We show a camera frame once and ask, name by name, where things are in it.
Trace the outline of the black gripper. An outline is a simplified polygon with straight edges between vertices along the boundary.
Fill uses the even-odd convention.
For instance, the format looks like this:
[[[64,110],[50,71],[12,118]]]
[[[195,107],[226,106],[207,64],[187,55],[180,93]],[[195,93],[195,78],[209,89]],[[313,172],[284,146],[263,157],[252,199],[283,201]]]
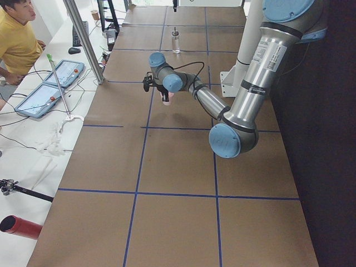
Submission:
[[[163,85],[155,84],[157,90],[161,93],[162,101],[169,102],[169,93],[168,90]]]

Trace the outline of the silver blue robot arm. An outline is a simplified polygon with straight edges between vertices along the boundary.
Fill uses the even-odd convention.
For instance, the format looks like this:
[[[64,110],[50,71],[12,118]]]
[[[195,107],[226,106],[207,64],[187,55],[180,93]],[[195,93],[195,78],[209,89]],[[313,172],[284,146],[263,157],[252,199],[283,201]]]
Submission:
[[[209,132],[213,152],[222,158],[237,157],[258,143],[255,119],[290,49],[325,36],[328,10],[328,1],[252,1],[236,64],[221,80],[236,94],[232,105],[208,89],[198,75],[171,67],[160,52],[149,57],[151,70],[143,80],[144,90],[155,87],[163,102],[179,91],[191,93],[217,120]]]

